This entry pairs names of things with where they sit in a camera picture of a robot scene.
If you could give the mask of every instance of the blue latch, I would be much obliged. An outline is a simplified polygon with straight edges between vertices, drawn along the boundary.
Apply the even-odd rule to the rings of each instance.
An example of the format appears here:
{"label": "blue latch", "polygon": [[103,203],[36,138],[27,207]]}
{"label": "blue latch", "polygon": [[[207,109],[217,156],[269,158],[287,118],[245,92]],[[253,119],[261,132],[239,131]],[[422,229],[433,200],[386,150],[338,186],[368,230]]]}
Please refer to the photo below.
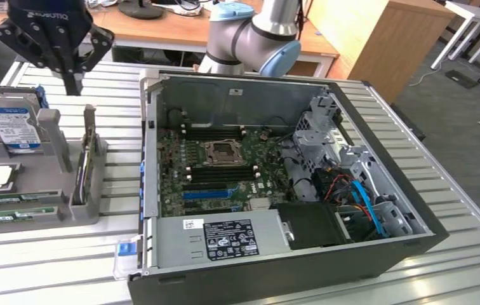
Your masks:
{"label": "blue latch", "polygon": [[136,254],[136,243],[121,243],[117,249],[117,256],[129,256]]}

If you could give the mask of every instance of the warning label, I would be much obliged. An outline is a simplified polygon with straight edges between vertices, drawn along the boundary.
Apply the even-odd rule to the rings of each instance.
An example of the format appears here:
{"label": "warning label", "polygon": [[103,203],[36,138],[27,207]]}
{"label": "warning label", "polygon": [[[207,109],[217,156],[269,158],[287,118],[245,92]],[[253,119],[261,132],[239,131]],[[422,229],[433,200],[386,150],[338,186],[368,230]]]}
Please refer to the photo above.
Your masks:
{"label": "warning label", "polygon": [[13,148],[40,146],[36,129],[27,122],[29,118],[31,114],[25,108],[0,108],[0,137],[3,143]]}
{"label": "warning label", "polygon": [[204,224],[208,258],[212,261],[259,255],[249,219]]}

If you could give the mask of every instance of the barcode sticker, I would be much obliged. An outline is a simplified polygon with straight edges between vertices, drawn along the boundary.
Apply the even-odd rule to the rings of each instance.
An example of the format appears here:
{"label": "barcode sticker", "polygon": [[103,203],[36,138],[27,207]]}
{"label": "barcode sticker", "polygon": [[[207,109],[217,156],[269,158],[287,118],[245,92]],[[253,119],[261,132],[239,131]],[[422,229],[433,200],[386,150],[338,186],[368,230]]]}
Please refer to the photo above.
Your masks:
{"label": "barcode sticker", "polygon": [[204,219],[184,219],[183,220],[183,229],[201,229],[204,224]]}

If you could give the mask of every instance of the floor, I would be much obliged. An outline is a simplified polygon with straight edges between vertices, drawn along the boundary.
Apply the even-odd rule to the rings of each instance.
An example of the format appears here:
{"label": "floor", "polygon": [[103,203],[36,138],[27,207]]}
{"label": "floor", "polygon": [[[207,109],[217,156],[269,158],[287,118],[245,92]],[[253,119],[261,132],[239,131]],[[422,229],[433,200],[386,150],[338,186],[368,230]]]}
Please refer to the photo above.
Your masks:
{"label": "floor", "polygon": [[[432,72],[429,65],[442,47],[436,45],[410,83]],[[0,80],[13,58],[13,53],[0,44]],[[424,131],[428,149],[480,206],[480,86],[464,89],[444,75],[454,69],[477,79],[480,70],[468,66],[474,71],[456,61],[445,61],[440,72],[426,76],[420,85],[405,88],[396,103]]]}

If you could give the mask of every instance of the green circuit board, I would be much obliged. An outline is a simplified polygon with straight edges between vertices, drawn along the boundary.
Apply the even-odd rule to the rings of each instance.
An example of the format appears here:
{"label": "green circuit board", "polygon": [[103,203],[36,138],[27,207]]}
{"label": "green circuit board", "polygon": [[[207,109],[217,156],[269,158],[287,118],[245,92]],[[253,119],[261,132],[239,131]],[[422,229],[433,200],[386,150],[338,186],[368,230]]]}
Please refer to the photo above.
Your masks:
{"label": "green circuit board", "polygon": [[[163,217],[220,212],[249,211],[253,203],[280,203],[295,199],[295,191],[283,163],[279,162],[279,137],[260,139],[261,130],[247,130],[241,140],[185,140],[176,130],[160,130],[157,149],[160,155],[160,214]],[[229,181],[228,198],[184,200],[183,186],[191,184],[187,167],[208,168],[207,148],[211,143],[233,143],[243,159],[241,165],[257,166],[259,178]]]}

